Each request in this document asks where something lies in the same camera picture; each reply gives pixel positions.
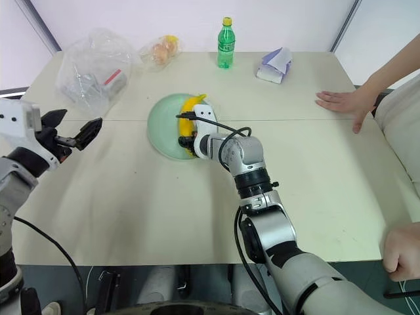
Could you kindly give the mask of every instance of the plastic bottle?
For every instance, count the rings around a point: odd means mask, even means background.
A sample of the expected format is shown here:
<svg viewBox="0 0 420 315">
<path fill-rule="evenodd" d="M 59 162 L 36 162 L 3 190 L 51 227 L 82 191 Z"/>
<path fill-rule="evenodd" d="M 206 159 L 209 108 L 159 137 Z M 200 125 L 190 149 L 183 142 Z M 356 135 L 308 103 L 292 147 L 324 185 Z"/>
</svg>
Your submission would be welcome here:
<svg viewBox="0 0 420 315">
<path fill-rule="evenodd" d="M 223 18 L 223 28 L 218 36 L 219 47 L 217 65 L 219 68 L 228 69 L 234 62 L 235 33 L 232 30 L 232 19 Z"/>
</svg>

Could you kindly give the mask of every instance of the green plate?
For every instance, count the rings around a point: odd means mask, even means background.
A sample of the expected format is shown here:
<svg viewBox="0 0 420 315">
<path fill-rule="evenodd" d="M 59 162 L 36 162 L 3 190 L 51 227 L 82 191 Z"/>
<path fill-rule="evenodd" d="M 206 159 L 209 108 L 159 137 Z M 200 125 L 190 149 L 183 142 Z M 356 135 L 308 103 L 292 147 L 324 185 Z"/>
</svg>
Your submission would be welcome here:
<svg viewBox="0 0 420 315">
<path fill-rule="evenodd" d="M 147 135 L 152 146 L 164 156 L 171 159 L 193 159 L 178 144 L 178 118 L 184 102 L 194 95 L 171 94 L 162 98 L 153 106 L 147 120 Z"/>
</svg>

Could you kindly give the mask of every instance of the plastic bag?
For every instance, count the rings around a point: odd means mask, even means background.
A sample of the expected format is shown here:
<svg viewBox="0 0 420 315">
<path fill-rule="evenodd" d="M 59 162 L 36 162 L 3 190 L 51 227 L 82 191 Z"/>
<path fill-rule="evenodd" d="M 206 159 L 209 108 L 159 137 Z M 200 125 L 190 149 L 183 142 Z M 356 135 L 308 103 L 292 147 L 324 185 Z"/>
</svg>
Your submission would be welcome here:
<svg viewBox="0 0 420 315">
<path fill-rule="evenodd" d="M 138 53 L 147 70 L 159 71 L 181 52 L 182 47 L 178 37 L 165 35 L 147 44 Z"/>
<path fill-rule="evenodd" d="M 117 102 L 138 55 L 117 34 L 93 30 L 64 51 L 56 88 L 91 117 L 103 116 Z"/>
</svg>

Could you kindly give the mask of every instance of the gray floor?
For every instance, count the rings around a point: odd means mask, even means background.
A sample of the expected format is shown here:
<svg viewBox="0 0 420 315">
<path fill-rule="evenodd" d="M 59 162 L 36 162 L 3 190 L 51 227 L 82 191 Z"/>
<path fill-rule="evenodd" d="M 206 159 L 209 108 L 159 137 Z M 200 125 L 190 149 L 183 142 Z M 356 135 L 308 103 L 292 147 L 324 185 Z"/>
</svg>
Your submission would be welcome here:
<svg viewBox="0 0 420 315">
<path fill-rule="evenodd" d="M 332 264 L 340 273 L 353 281 L 375 300 L 403 314 L 411 314 L 404 299 L 386 300 L 382 294 L 391 290 L 399 292 L 397 283 L 391 282 L 383 270 L 381 262 L 340 262 Z M 86 280 L 90 267 L 80 267 L 80 272 Z M 119 307 L 135 304 L 140 288 L 151 267 L 123 267 L 126 277 L 121 281 Z M 37 289 L 41 305 L 50 301 L 60 301 L 63 315 L 81 313 L 81 297 L 77 280 L 70 267 L 67 266 L 22 266 L 25 286 Z M 102 267 L 94 267 L 89 280 L 88 304 L 94 306 L 100 281 L 98 280 Z M 277 305 L 280 299 L 271 277 L 266 275 L 264 267 L 261 273 L 266 282 L 267 290 Z M 230 283 L 227 280 L 226 265 L 197 265 L 192 267 L 191 299 L 202 301 L 230 302 Z M 420 280 L 408 282 L 407 290 L 420 288 Z M 414 298 L 420 306 L 420 298 Z"/>
</svg>

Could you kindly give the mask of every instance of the fingers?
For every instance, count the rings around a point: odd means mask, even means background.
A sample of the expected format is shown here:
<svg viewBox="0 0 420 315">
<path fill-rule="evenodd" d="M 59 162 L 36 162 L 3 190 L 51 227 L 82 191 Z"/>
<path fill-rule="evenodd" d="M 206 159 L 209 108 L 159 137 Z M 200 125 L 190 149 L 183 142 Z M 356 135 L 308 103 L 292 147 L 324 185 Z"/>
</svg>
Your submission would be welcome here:
<svg viewBox="0 0 420 315">
<path fill-rule="evenodd" d="M 398 267 L 396 271 L 391 272 L 389 274 L 389 278 L 392 281 L 397 282 L 397 281 L 410 280 L 413 278 L 413 276 L 410 274 L 408 269 Z"/>
<path fill-rule="evenodd" d="M 396 272 L 398 268 L 398 259 L 400 258 L 400 252 L 395 248 L 385 247 L 383 255 L 383 268 L 387 272 Z"/>
<path fill-rule="evenodd" d="M 363 121 L 365 120 L 365 117 L 368 113 L 360 112 L 356 114 L 356 117 L 353 121 L 353 132 L 358 134 L 360 132 L 360 129 L 362 129 Z"/>
<path fill-rule="evenodd" d="M 322 92 L 316 93 L 316 96 L 331 103 L 340 103 L 343 101 L 343 98 L 339 96 L 339 93 Z"/>
<path fill-rule="evenodd" d="M 396 232 L 391 231 L 389 232 L 385 240 L 383 266 L 387 272 L 395 272 L 398 268 L 398 259 L 400 258 L 400 246 L 398 246 L 396 239 Z"/>
<path fill-rule="evenodd" d="M 321 107 L 326 108 L 327 110 L 332 110 L 334 112 L 345 111 L 345 109 L 339 103 L 326 102 L 325 100 L 316 100 L 315 103 L 317 103 Z"/>
</svg>

